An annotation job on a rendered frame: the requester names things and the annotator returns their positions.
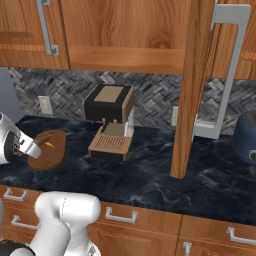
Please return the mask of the wooden base cabinet door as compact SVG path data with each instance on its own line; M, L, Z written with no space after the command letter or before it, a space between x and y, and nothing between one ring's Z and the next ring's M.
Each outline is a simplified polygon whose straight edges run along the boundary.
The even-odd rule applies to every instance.
M183 243L191 243L189 256L256 256L256 250L181 239L175 256L185 256Z
M102 256L174 256L177 237L97 222L88 227Z

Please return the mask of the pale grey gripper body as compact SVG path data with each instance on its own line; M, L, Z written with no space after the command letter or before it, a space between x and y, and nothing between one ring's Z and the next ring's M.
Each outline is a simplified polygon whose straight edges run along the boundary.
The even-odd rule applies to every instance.
M40 147L24 133L21 134L21 152L33 158L38 158L41 155Z

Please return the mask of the brown piece of meat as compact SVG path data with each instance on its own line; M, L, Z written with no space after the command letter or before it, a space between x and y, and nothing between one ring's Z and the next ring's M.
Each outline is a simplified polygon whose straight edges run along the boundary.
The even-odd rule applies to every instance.
M41 146L45 142L47 142L50 138L52 137L52 134L50 132L38 135L35 139L34 142L38 145Z

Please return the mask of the wooden wall cabinet carcass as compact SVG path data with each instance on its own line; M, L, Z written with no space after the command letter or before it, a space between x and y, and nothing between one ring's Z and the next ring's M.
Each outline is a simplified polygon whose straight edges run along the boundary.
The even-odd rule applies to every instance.
M61 0L71 67L181 74L191 0Z

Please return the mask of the brown oval cutting board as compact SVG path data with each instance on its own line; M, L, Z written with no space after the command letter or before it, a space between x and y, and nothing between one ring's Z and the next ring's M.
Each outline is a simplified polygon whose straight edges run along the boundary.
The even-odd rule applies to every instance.
M39 146L41 149L40 157L38 159L28 157L28 166L33 170L45 171L54 169L58 167L65 158L67 140L66 132L63 130L47 130L38 135L48 132L52 134L52 137L47 142L53 144L55 148L47 146L46 144Z

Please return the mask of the wooden drawer front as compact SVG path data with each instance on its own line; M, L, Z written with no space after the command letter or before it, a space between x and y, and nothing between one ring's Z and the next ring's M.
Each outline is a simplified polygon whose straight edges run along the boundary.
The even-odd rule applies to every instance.
M14 215L18 215L20 217L21 223L31 225L38 224L38 218L31 209L7 207L4 210L2 223L3 238L10 239L15 242L30 243L36 234L36 230L12 226L10 222Z
M134 223L117 220L117 217L131 220L132 212L138 213L138 217ZM181 215L116 203L101 202L99 220L108 224L124 225L131 228L163 232L168 235L177 236Z
M17 187L0 185L0 212L4 211L7 207L17 207L17 208L34 210L34 204L37 198L39 197L39 195L41 194L40 191L30 190L26 188L19 188L19 189L27 190L28 197L23 202L18 202L18 201L6 200L3 197L3 194L6 192L6 189L8 187L17 189Z
M183 216L180 236L192 240L207 241L256 250L256 246L254 245L230 241L229 235L227 234L228 227L235 228L235 235L238 237L256 240L256 226L189 215Z

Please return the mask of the white wall socket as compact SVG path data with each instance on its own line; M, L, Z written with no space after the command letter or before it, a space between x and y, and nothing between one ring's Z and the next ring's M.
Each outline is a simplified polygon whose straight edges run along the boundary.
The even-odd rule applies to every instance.
M178 106L173 106L172 120L171 120L171 125L172 126L176 126L177 117L178 117Z
M38 100L39 100L41 112L43 114L52 115L53 111L52 111L50 98L48 96L39 96Z

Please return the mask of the dark blue toaster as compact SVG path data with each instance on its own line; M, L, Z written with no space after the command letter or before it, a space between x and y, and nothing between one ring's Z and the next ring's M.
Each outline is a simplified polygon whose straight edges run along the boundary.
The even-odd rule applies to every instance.
M244 112L238 118L232 145L240 160L256 165L256 111Z

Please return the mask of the black and tan coffee machine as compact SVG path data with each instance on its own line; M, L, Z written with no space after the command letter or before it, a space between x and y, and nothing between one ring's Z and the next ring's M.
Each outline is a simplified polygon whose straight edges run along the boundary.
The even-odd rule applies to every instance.
M134 88L99 84L82 105L85 120L102 123L88 147L89 155L126 161L134 136Z

